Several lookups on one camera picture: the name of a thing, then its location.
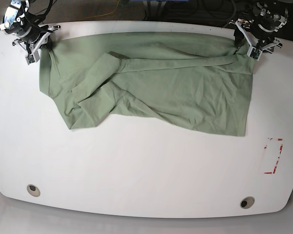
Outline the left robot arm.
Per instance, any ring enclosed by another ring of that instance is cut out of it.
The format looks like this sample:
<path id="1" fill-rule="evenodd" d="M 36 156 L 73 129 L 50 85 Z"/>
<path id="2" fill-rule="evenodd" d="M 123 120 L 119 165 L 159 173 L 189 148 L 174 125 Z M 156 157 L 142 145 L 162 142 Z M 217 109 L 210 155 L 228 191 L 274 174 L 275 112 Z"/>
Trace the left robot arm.
<path id="1" fill-rule="evenodd" d="M 234 45 L 239 48 L 245 42 L 249 45 L 247 55 L 259 60 L 263 53 L 273 53 L 282 48 L 275 34 L 287 24 L 288 9 L 285 3 L 276 0 L 261 0 L 238 14 L 231 23 L 236 26 Z"/>

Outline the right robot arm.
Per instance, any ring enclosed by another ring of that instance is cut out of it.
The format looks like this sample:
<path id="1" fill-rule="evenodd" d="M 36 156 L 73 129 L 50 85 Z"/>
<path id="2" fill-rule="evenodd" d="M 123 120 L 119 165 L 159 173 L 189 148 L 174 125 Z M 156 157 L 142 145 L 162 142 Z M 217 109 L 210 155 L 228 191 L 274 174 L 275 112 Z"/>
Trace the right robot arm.
<path id="1" fill-rule="evenodd" d="M 28 63 L 39 60 L 38 50 L 48 43 L 52 33 L 61 28 L 59 25 L 41 25 L 53 6 L 52 0 L 49 1 L 45 11 L 38 15 L 29 12 L 33 3 L 33 0 L 12 0 L 0 23 L 1 31 L 17 37 L 12 45 L 19 45 L 27 52 Z"/>

